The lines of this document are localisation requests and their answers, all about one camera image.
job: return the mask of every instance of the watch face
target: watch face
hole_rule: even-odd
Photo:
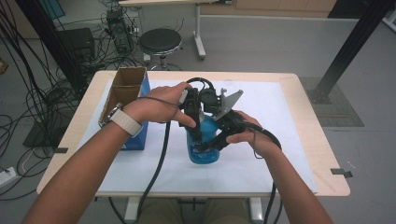
[[[123,108],[122,103],[118,103],[118,104],[116,105],[116,107],[114,107],[114,108],[110,111],[110,113],[108,113],[108,115],[105,117],[105,120],[104,120],[102,123],[100,123],[99,126],[100,126],[101,128],[105,127],[105,125],[107,125],[107,124],[111,121],[111,117],[114,115],[114,113],[116,113],[117,110],[122,109],[122,108]]]

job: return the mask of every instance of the desk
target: desk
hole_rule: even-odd
[[[195,45],[198,49],[199,56],[204,59],[206,57],[204,45],[201,40],[201,3],[211,3],[216,0],[126,0],[119,1],[121,7],[137,7],[139,14],[140,24],[143,21],[143,6],[154,6],[154,5],[169,5],[169,4],[195,4],[195,31],[193,32]]]
[[[59,147],[67,147],[65,154],[55,154],[44,173],[37,191],[45,187],[61,166],[78,150],[78,144],[89,126],[92,112],[97,107],[100,98],[106,88],[106,84],[115,76],[115,71],[100,71],[94,76],[90,87],[82,99],[76,115],[73,117],[64,138]],[[294,120],[294,126],[300,138],[307,162],[317,186],[317,196],[347,196],[350,192],[349,186],[342,175],[333,175],[332,168],[339,168],[339,164],[332,153],[332,149],[326,139],[318,119],[306,97],[300,80],[294,74],[270,74],[270,73],[221,73],[221,72],[155,72],[148,71],[150,80],[187,80],[191,77],[204,77],[210,81],[237,80],[255,82],[279,83],[283,90],[286,102]],[[142,192],[116,192],[98,191],[97,196],[140,196]],[[268,192],[247,194],[247,197],[268,196]],[[180,196],[169,193],[167,196]],[[218,197],[233,197],[234,194],[220,194]]]

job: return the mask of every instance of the black pole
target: black pole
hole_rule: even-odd
[[[389,11],[394,0],[373,0],[353,28],[343,47],[338,51],[327,72],[316,86],[309,92],[311,102],[314,104],[328,104],[329,93],[335,83],[358,54],[378,24]]]
[[[62,44],[52,19],[41,6],[39,0],[15,0],[27,20],[32,24],[40,39],[46,45],[55,62],[64,72],[79,100],[88,88],[86,78],[81,74],[76,62]]]

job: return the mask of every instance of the white paper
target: white paper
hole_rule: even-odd
[[[151,80],[150,87],[173,86],[179,81]],[[280,141],[283,152],[313,191],[317,192],[312,172],[294,126],[288,104],[279,83],[214,81],[218,94],[221,88],[230,95],[242,90],[244,93],[235,110],[242,110],[257,119]],[[98,120],[106,101],[111,81],[96,107],[89,127],[80,146],[98,130]],[[141,193],[157,167],[163,148],[165,125],[150,123],[146,147],[143,151],[121,151],[112,163],[98,192]],[[257,160],[247,143],[228,145],[220,152],[219,160],[206,165],[192,163],[189,159],[186,132],[172,122],[168,149],[160,175],[151,192],[173,195],[263,195],[271,192],[273,180],[264,160]]]

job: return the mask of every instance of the smartwatch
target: smartwatch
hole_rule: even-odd
[[[122,108],[122,103],[118,103],[116,107],[114,107],[110,111],[110,113],[108,113],[101,126],[103,127],[110,121],[113,121],[132,137],[136,137],[140,133],[140,131],[142,131],[143,126],[136,122],[136,120],[134,120],[133,118],[129,117],[129,115],[124,113],[122,111]]]

